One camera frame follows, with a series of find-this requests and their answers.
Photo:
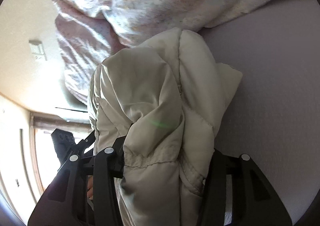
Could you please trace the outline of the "beige puffer jacket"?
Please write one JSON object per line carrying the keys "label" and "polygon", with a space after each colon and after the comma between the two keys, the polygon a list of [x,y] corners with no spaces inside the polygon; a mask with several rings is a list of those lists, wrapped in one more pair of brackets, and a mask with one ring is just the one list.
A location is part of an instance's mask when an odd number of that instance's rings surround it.
{"label": "beige puffer jacket", "polygon": [[116,179],[125,225],[195,225],[214,139],[242,73],[204,39],[173,28],[95,69],[88,112],[95,152],[125,137]]}

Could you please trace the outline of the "purple bed sheet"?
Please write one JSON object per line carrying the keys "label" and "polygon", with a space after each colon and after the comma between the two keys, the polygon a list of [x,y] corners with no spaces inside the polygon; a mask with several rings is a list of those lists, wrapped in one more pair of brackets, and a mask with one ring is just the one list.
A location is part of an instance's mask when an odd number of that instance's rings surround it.
{"label": "purple bed sheet", "polygon": [[249,154],[298,222],[319,191],[317,0],[274,0],[201,35],[243,74],[215,147]]}

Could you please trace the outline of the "pink floral duvet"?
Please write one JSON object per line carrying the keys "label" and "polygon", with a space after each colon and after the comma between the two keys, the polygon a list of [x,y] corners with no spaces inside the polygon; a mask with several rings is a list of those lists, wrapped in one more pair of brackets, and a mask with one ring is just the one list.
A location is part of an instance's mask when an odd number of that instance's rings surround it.
{"label": "pink floral duvet", "polygon": [[65,85],[86,103],[96,66],[124,47],[178,27],[199,31],[251,13],[271,0],[52,0]]}

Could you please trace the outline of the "white wall socket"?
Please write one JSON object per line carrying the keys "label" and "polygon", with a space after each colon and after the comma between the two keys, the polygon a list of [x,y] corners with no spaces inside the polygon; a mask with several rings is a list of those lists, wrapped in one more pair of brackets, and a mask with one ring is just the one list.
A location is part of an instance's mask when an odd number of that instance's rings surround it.
{"label": "white wall socket", "polygon": [[38,61],[47,61],[47,56],[44,51],[43,43],[39,40],[29,40],[31,54]]}

